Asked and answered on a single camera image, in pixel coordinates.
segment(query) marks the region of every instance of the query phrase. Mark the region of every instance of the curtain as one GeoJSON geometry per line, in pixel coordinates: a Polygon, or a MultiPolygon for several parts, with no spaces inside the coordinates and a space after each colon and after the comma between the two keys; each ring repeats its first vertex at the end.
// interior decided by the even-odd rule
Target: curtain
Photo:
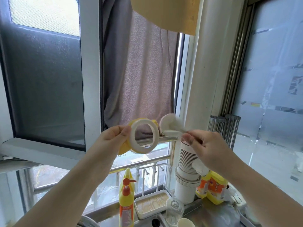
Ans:
{"type": "MultiPolygon", "coordinates": [[[[104,0],[104,122],[126,125],[174,111],[178,33],[161,29],[132,10],[130,0],[104,0]]],[[[151,136],[139,128],[136,138],[151,136]]]]}

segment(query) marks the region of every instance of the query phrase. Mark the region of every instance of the forearm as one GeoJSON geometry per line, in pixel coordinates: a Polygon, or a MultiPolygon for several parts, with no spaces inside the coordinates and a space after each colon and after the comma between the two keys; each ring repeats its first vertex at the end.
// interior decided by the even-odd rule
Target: forearm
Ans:
{"type": "Polygon", "coordinates": [[[79,162],[57,185],[29,210],[15,227],[74,227],[98,186],[93,166],[79,162]]]}
{"type": "Polygon", "coordinates": [[[303,207],[241,160],[226,179],[243,195],[263,226],[301,226],[303,207]]]}

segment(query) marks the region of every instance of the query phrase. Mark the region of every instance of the sink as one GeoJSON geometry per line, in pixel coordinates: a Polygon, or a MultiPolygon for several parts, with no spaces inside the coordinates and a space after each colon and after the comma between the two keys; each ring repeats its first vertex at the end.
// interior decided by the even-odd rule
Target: sink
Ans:
{"type": "Polygon", "coordinates": [[[162,214],[156,214],[154,216],[138,220],[134,222],[134,227],[169,227],[162,216],[162,214]]]}

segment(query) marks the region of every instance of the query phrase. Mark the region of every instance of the yellow detergent bottle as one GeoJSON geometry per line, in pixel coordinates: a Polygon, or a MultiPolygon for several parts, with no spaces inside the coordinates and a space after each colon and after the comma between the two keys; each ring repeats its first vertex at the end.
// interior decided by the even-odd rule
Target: yellow detergent bottle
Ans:
{"type": "Polygon", "coordinates": [[[196,195],[198,198],[205,198],[208,191],[208,184],[211,178],[211,172],[209,171],[207,175],[202,177],[201,184],[196,188],[196,195]]]}
{"type": "Polygon", "coordinates": [[[214,171],[210,171],[210,179],[207,191],[207,198],[215,205],[224,201],[228,181],[214,171]]]}
{"type": "Polygon", "coordinates": [[[120,184],[119,203],[120,216],[119,227],[134,226],[134,183],[136,180],[131,175],[130,168],[127,168],[120,184]]]}

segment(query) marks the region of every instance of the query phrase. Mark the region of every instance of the white tape roll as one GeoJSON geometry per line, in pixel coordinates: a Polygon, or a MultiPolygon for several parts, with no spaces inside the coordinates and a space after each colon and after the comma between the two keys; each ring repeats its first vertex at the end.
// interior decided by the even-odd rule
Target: white tape roll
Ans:
{"type": "Polygon", "coordinates": [[[159,138],[160,138],[160,134],[159,134],[159,130],[156,126],[156,124],[154,124],[151,120],[149,119],[139,119],[137,121],[135,121],[132,125],[131,125],[131,134],[130,134],[130,137],[129,137],[129,143],[132,147],[132,149],[135,151],[135,152],[139,152],[139,153],[142,153],[142,154],[146,154],[146,153],[149,153],[151,152],[158,144],[159,142],[159,138]],[[142,124],[148,124],[152,130],[152,134],[153,134],[153,141],[152,141],[152,145],[150,147],[147,147],[147,148],[143,148],[141,147],[136,139],[135,139],[135,132],[136,132],[136,129],[138,126],[142,125],[142,124]]]}

